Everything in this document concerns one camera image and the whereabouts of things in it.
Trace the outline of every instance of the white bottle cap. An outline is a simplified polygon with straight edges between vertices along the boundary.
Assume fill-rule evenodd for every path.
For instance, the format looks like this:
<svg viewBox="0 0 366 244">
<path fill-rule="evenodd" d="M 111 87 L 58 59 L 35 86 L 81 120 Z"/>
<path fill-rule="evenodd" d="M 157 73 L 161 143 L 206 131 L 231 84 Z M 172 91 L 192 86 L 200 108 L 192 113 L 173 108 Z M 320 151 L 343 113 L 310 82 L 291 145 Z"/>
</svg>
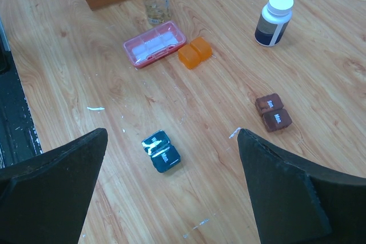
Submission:
<svg viewBox="0 0 366 244">
<path fill-rule="evenodd" d="M 269 0 L 269 12 L 276 15 L 286 15 L 292 10 L 293 0 Z"/>
</svg>

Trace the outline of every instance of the orange pill box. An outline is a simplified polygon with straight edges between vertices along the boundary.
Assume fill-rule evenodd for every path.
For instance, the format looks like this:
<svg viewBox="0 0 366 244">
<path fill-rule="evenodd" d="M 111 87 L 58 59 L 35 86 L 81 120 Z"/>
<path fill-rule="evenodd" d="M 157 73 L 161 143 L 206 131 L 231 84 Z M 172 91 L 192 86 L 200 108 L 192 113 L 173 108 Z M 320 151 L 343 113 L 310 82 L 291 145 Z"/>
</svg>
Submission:
<svg viewBox="0 0 366 244">
<path fill-rule="evenodd" d="M 189 69 L 193 69 L 201 62 L 198 53 L 188 44 L 178 50 L 178 57 Z"/>
<path fill-rule="evenodd" d="M 191 41 L 190 45 L 198 53 L 201 61 L 208 59 L 212 55 L 212 48 L 203 37 L 197 37 Z"/>
</svg>

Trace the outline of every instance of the pill box compartment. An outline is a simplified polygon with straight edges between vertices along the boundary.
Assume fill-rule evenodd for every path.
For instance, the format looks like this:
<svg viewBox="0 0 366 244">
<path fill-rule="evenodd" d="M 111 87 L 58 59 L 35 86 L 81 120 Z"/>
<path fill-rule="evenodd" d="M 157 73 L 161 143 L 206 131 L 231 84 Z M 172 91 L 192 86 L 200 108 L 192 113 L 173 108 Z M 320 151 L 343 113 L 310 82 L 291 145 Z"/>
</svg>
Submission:
<svg viewBox="0 0 366 244">
<path fill-rule="evenodd" d="M 124 48 L 132 65 L 142 68 L 177 51 L 185 42 L 182 31 L 168 21 L 126 41 Z"/>
</svg>

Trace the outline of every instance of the wooden table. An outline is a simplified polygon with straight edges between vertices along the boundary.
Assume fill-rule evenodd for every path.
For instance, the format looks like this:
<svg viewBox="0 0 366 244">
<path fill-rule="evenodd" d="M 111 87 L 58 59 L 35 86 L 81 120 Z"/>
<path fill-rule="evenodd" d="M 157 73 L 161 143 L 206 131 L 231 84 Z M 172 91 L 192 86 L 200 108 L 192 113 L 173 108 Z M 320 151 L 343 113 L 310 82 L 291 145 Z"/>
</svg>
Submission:
<svg viewBox="0 0 366 244">
<path fill-rule="evenodd" d="M 366 177 L 366 0 L 295 0 L 270 49 L 253 36 L 267 0 L 171 1 L 187 38 L 213 46 L 194 70 L 177 54 L 138 71 L 129 63 L 123 42 L 150 28 L 141 0 L 96 12 L 84 0 L 1 1 L 43 150 L 96 127 L 109 132 L 80 243 L 258 243 L 229 139 L 238 127 Z M 272 92 L 293 125 L 269 134 L 254 100 Z M 159 129 L 182 156 L 165 174 L 141 146 Z"/>
</svg>

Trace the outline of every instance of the pink container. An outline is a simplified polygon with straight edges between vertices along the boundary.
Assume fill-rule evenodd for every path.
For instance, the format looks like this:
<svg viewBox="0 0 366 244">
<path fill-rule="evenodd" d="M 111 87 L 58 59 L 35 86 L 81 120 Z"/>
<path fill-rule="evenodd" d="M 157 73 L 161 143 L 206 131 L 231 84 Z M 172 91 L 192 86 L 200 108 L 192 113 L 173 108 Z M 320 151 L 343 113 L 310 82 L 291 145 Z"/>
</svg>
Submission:
<svg viewBox="0 0 366 244">
<path fill-rule="evenodd" d="M 173 21 L 167 21 L 124 43 L 125 51 L 136 68 L 145 67 L 182 47 L 186 38 Z"/>
</svg>

